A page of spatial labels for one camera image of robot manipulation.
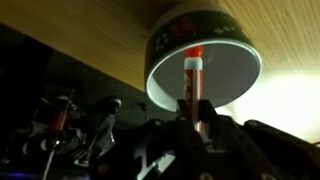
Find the red cap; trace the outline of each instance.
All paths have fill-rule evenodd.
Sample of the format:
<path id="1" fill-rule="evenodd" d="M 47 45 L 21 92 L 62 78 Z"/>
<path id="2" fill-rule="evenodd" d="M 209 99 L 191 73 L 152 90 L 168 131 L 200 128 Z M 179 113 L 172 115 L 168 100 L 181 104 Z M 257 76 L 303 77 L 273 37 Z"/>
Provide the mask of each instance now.
<path id="1" fill-rule="evenodd" d="M 185 51 L 186 57 L 201 57 L 203 53 L 203 46 L 195 46 Z"/>

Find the red and white tube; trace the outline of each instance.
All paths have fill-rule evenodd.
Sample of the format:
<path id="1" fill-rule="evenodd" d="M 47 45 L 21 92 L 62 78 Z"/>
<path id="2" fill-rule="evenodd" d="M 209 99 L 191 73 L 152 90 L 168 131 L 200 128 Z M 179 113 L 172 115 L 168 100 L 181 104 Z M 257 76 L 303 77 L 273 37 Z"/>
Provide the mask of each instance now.
<path id="1" fill-rule="evenodd" d="M 197 131 L 201 132 L 199 121 L 199 100 L 202 97 L 203 47 L 196 46 L 185 51 L 184 95 L 188 105 L 188 116 Z"/>

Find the wooden ceiling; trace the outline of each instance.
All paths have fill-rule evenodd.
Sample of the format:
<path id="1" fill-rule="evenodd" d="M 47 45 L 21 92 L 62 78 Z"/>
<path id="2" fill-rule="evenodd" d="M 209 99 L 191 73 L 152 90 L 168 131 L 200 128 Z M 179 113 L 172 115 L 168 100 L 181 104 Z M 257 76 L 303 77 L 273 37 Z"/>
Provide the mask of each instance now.
<path id="1" fill-rule="evenodd" d="M 2 0 L 0 23 L 143 90 L 151 26 L 183 2 L 190 1 Z M 239 122 L 260 118 L 308 141 L 320 140 L 320 1 L 201 2 L 230 13 L 263 58 L 257 84 L 225 109 Z"/>

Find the wood grain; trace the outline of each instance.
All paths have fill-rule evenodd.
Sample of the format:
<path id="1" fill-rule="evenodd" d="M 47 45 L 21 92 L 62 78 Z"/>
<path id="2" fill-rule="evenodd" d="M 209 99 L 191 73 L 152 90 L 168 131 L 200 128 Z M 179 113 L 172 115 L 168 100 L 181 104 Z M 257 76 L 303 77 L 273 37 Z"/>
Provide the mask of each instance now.
<path id="1" fill-rule="evenodd" d="M 249 94 L 284 77 L 309 78 L 318 87 L 320 1 L 202 1 L 219 3 L 235 17 L 261 53 L 264 70 Z M 188 0 L 1 0 L 0 23 L 143 90 L 148 32 L 162 13 L 183 2 Z M 237 111 L 235 104 L 229 110 Z M 319 122 L 320 113 L 313 118 Z M 319 130 L 320 122 L 315 126 Z"/>

